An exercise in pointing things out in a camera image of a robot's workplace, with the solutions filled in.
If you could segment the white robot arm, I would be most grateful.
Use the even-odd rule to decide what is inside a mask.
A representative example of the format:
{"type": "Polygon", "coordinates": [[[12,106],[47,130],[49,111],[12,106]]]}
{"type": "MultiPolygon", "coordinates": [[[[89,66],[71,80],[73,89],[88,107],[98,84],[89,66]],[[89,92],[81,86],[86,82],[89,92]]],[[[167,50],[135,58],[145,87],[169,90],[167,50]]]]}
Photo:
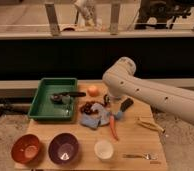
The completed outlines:
{"type": "Polygon", "coordinates": [[[134,61],[121,57],[104,72],[112,98],[128,95],[194,125],[194,91],[137,78],[135,71],[134,61]]]}

